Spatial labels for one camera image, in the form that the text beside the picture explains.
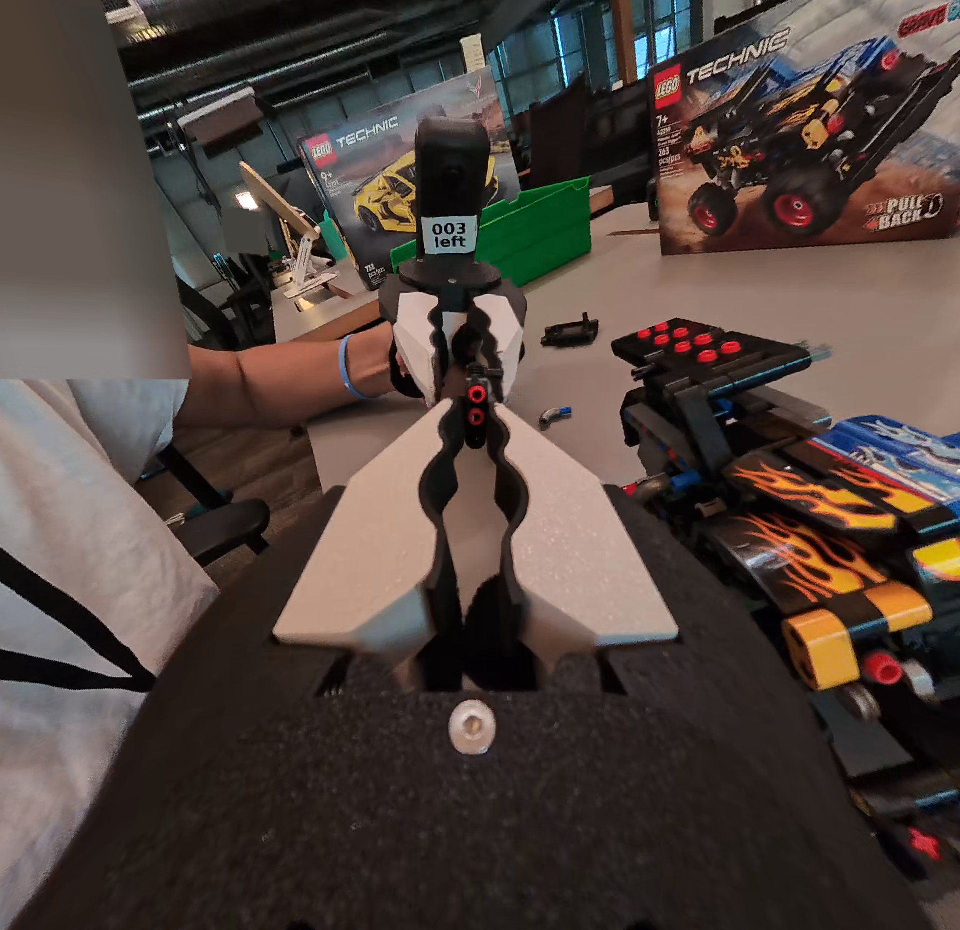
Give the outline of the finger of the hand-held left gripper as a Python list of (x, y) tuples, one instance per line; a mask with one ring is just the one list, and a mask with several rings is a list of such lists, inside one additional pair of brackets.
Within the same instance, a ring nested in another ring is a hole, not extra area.
[(523, 292), (481, 293), (467, 312), (466, 323), (477, 336), (473, 362), (486, 367), (488, 374), (499, 372), (491, 377), (492, 393), (496, 402), (505, 404), (522, 360), (526, 296)]
[(443, 312), (438, 297), (420, 290), (402, 292), (398, 305), (392, 333), (399, 380), (434, 408), (453, 364), (454, 314)]

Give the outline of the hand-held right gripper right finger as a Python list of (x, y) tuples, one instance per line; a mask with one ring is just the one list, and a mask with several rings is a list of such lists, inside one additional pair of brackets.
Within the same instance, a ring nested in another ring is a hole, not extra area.
[(679, 625), (602, 481), (510, 408), (492, 412), (508, 633), (546, 672), (568, 655), (675, 641)]

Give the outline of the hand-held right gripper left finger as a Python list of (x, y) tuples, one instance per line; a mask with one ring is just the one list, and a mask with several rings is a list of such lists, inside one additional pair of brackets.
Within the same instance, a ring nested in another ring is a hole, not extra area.
[(462, 405), (440, 401), (348, 481), (273, 626), (279, 643), (394, 667), (459, 628), (444, 512), (459, 487)]

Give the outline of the black lego beam red pins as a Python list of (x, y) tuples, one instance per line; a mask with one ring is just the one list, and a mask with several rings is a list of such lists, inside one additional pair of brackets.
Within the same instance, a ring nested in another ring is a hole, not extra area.
[(474, 357), (447, 375), (445, 395), (460, 401), (464, 442), (473, 450), (486, 446), (494, 405), (503, 401), (503, 368)]

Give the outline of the flame-printed lego truck model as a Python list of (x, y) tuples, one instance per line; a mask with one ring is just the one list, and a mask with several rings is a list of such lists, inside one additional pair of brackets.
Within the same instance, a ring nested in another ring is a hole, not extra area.
[(897, 867), (958, 888), (958, 433), (775, 389), (831, 353), (804, 341), (676, 317), (610, 347), (625, 492), (746, 600)]

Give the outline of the person's left forearm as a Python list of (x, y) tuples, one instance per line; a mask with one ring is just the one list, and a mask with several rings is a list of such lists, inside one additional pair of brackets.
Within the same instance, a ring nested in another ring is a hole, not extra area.
[(174, 418), (186, 429), (291, 428), (357, 401), (342, 378), (339, 346), (287, 342), (240, 352), (189, 345), (190, 381)]

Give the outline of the yellow car lego box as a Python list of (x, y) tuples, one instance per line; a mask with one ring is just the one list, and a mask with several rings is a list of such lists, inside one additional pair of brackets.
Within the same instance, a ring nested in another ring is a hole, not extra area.
[(456, 76), (300, 142), (303, 160), (366, 287), (392, 272), (392, 251), (416, 239), (415, 133), (427, 117), (474, 119), (490, 156), (484, 206), (511, 201), (521, 181), (490, 68)]

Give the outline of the monster truck lego box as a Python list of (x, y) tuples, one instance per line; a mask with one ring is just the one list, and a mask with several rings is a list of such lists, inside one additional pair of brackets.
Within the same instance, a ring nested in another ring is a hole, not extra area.
[(787, 0), (648, 80), (665, 256), (958, 230), (959, 0)]

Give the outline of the person's left hand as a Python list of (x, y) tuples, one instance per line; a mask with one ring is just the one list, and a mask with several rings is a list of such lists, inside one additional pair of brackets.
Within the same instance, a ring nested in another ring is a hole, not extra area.
[(351, 381), (364, 398), (372, 399), (396, 391), (390, 364), (393, 333), (392, 325), (383, 321), (355, 334), (347, 347)]

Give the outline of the blue wristband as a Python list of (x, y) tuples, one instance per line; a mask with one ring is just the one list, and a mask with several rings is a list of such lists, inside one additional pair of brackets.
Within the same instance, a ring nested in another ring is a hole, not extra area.
[(381, 344), (369, 333), (344, 336), (338, 346), (338, 369), (343, 389), (355, 401), (377, 397), (382, 373)]

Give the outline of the green plastic bin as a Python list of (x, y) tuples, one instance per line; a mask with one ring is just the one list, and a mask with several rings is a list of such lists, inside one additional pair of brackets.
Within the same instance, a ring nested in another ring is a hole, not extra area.
[(523, 287), (592, 250), (588, 177), (523, 191), (481, 208), (485, 185), (449, 185), (440, 170), (417, 178), (415, 243), (392, 251), (394, 272), (378, 293), (420, 290), (473, 297)]

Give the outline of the black office chair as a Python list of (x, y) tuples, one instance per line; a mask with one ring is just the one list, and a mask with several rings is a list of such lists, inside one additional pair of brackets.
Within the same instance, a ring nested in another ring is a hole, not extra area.
[(177, 524), (169, 524), (174, 538), (200, 564), (247, 547), (254, 554), (269, 548), (265, 532), (270, 526), (269, 506), (260, 499), (234, 502), (217, 490), (173, 444), (158, 454), (159, 462), (195, 498), (201, 508)]

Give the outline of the wooden board on white stand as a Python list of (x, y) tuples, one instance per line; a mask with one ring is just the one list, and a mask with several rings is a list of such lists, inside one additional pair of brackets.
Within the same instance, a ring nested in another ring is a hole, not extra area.
[(243, 180), (258, 204), (279, 219), (286, 256), (282, 262), (289, 274), (283, 293), (300, 312), (307, 312), (333, 299), (352, 300), (354, 290), (342, 284), (335, 257), (328, 253), (322, 229), (305, 211), (292, 204), (280, 190), (246, 162), (239, 165)]

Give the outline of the hanging dark box lamp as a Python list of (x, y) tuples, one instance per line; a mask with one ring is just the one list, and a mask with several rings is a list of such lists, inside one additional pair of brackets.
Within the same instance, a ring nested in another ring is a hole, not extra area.
[(261, 101), (251, 85), (218, 96), (179, 116), (178, 128), (206, 151), (220, 151), (261, 134)]

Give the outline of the small black lego frame piece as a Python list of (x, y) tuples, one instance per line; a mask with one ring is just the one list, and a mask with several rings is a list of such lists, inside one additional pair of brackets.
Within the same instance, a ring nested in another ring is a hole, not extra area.
[(544, 328), (541, 346), (553, 348), (575, 348), (594, 344), (599, 333), (599, 320), (582, 313), (578, 321), (558, 323)]

